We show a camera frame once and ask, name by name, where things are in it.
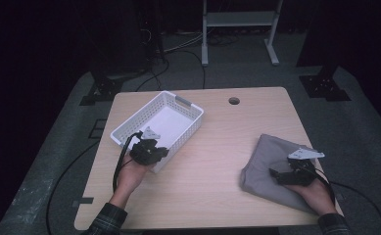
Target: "metal shelf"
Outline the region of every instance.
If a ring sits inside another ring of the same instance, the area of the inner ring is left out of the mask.
[[[208,13],[207,0],[203,1],[203,42],[202,42],[202,65],[209,64],[208,58],[208,27],[212,26],[261,26],[270,25],[270,35],[264,40],[269,58],[274,66],[279,65],[278,58],[272,46],[273,38],[278,25],[283,0],[278,0],[275,11],[264,12],[223,12]]]

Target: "table hole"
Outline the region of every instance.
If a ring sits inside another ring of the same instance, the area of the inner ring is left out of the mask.
[[[237,97],[230,97],[230,98],[229,98],[229,103],[230,103],[231,105],[239,105],[240,102],[241,102],[241,101],[240,101],[239,98],[237,98]]]

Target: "black cable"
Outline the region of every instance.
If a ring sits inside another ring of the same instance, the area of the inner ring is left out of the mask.
[[[53,188],[52,190],[52,193],[50,194],[50,197],[49,197],[49,201],[47,203],[47,207],[46,207],[46,227],[47,227],[47,233],[49,235],[52,234],[52,231],[50,229],[50,222],[49,222],[49,210],[50,210],[50,205],[52,203],[52,199],[53,199],[53,195],[55,194],[56,192],[56,189],[58,188],[59,186],[59,183],[60,181],[62,180],[63,176],[65,176],[65,174],[68,172],[68,170],[71,168],[71,166],[77,161],[80,159],[80,157],[82,157],[85,153],[87,153],[90,149],[92,149],[95,145],[97,145],[101,140],[98,140],[96,141],[95,143],[93,143],[91,146],[89,146],[88,148],[86,148],[82,153],[80,153],[69,165],[68,167],[66,167],[66,169],[63,171],[63,173],[60,175],[60,177],[58,178],[56,184],[55,184],[55,187]]]
[[[151,79],[153,79],[153,78],[158,78],[158,76],[159,75],[161,75],[161,74],[163,74],[165,71],[167,71],[168,70],[168,68],[169,68],[169,62],[168,62],[168,60],[166,59],[166,63],[167,63],[167,66],[166,66],[166,68],[164,69],[164,70],[162,70],[160,73],[158,73],[158,74],[156,74],[156,75],[154,75],[154,76],[152,76],[152,77],[150,77],[150,78],[148,78],[147,80],[145,80],[144,82],[142,82],[136,89],[135,89],[135,92],[137,92],[145,83],[147,83],[148,81],[150,81]]]
[[[319,169],[316,169],[316,170],[318,170],[318,171],[321,172],[325,177],[327,177],[327,176],[324,174],[324,172],[322,172],[321,170],[319,170]],[[361,192],[359,192],[359,190],[357,190],[357,189],[355,189],[355,188],[353,188],[353,187],[351,187],[351,186],[342,184],[342,183],[338,183],[338,182],[335,182],[335,181],[328,180],[328,178],[327,178],[327,181],[330,182],[331,184],[334,184],[334,185],[338,185],[338,186],[347,188],[347,189],[349,189],[349,190],[351,190],[351,191],[353,191],[353,192],[355,192],[355,193],[361,195],[361,196],[362,196],[362,197],[363,197],[369,204],[371,204],[371,205],[376,209],[376,211],[377,211],[377,213],[379,214],[379,217],[380,217],[380,219],[381,219],[381,211],[380,211],[379,208],[376,206],[376,204],[375,204],[372,200],[370,200],[367,196],[365,196],[364,194],[362,194]]]
[[[153,75],[153,77],[157,81],[158,90],[161,91],[162,90],[162,83],[160,82],[158,76],[154,73],[153,69],[151,69],[151,74]]]
[[[125,157],[125,154],[126,154],[126,151],[128,150],[128,146],[129,146],[129,143],[131,143],[131,140],[134,136],[137,136],[138,133],[133,133],[131,136],[129,136],[126,141],[125,141],[125,144],[123,145],[122,147],[122,151],[120,152],[120,155],[119,155],[119,159],[118,159],[118,162],[117,162],[117,167],[115,168],[115,172],[114,172],[114,177],[113,177],[113,190],[115,192],[115,190],[117,189],[117,186],[118,186],[118,175],[119,175],[119,172],[120,170],[125,166],[127,165],[129,162],[127,162],[126,164],[122,164],[123,162],[123,157]]]
[[[331,183],[330,181],[325,180],[323,177],[321,177],[321,175],[319,174],[315,174],[315,176],[317,177],[317,179],[319,179],[319,181],[321,181],[325,187],[328,189],[328,192],[330,193],[330,198],[331,198],[331,202],[333,202],[333,205],[336,206],[336,196],[334,195],[334,190],[333,190],[333,187],[331,187]]]

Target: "white plastic basket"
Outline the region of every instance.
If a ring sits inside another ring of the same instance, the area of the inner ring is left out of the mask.
[[[161,135],[156,147],[169,149],[168,155],[153,168],[157,173],[175,155],[178,149],[199,129],[204,111],[191,102],[169,92],[162,91],[123,124],[117,127],[111,138],[123,147],[126,139],[139,130],[150,128]],[[128,147],[137,143],[133,138]]]

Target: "dark background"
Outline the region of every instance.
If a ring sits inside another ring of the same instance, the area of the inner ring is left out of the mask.
[[[133,51],[139,52],[132,53],[125,47],[140,44],[139,28],[154,27],[151,1],[134,3],[0,0],[0,220],[71,89],[90,71],[91,61],[120,65],[122,71],[145,67],[151,60],[148,48],[136,46]],[[222,1],[209,3],[214,11]],[[232,2],[229,10],[269,10],[274,4],[241,0]],[[162,31],[201,29],[201,0],[161,0],[160,6]],[[323,0],[317,5],[285,0],[278,32],[306,29],[298,66],[338,60],[381,115],[381,1]]]

